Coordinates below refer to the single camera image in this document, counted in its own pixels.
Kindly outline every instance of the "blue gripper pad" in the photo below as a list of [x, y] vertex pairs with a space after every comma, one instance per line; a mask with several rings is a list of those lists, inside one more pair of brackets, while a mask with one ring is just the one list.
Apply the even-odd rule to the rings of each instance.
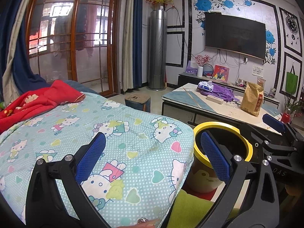
[[81, 184], [81, 182], [86, 181], [89, 178], [96, 162], [105, 149], [105, 135], [103, 133], [98, 133], [96, 137], [97, 138], [94, 138], [90, 142], [90, 148], [77, 164], [75, 180], [78, 184]]
[[227, 163], [221, 151], [206, 132], [202, 133], [201, 146], [207, 155], [218, 179], [227, 184], [230, 180], [230, 165]]
[[284, 123], [278, 121], [274, 117], [270, 116], [269, 114], [265, 114], [263, 116], [263, 122], [272, 127], [275, 131], [278, 131], [279, 133], [285, 132]]

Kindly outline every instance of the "yellow trash can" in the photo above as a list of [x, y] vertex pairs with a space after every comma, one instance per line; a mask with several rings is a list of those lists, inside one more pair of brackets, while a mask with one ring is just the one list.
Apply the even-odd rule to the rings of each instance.
[[201, 134], [208, 130], [217, 142], [224, 145], [232, 153], [242, 156], [245, 161], [250, 161], [253, 148], [252, 145], [243, 136], [240, 131], [229, 124], [223, 122], [204, 122], [197, 125], [194, 129], [194, 162], [186, 178], [188, 187], [199, 193], [208, 193], [216, 189], [220, 181], [212, 168], [208, 157], [201, 147]]

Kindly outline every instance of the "wooden stool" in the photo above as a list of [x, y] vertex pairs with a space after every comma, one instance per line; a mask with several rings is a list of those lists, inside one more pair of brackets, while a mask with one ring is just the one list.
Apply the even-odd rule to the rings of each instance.
[[125, 104], [139, 111], [150, 112], [151, 98], [148, 94], [135, 93], [125, 98]]

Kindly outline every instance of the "bed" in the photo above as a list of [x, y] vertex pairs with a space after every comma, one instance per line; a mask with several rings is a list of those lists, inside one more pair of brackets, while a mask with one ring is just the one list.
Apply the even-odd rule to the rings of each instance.
[[[102, 132], [106, 147], [87, 181], [89, 200], [111, 227], [159, 219], [160, 227], [193, 162], [193, 130], [165, 116], [150, 114], [85, 93], [15, 124], [0, 135], [0, 191], [25, 223], [25, 200], [35, 162], [61, 160]], [[77, 218], [57, 180], [68, 213]]]

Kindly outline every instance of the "green bag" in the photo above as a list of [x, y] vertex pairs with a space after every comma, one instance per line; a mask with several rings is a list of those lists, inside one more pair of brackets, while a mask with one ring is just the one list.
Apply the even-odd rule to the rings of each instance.
[[294, 94], [296, 92], [297, 85], [298, 85], [298, 76], [295, 75], [295, 70], [294, 70], [293, 65], [291, 67], [291, 71], [287, 72], [285, 89], [288, 93]]

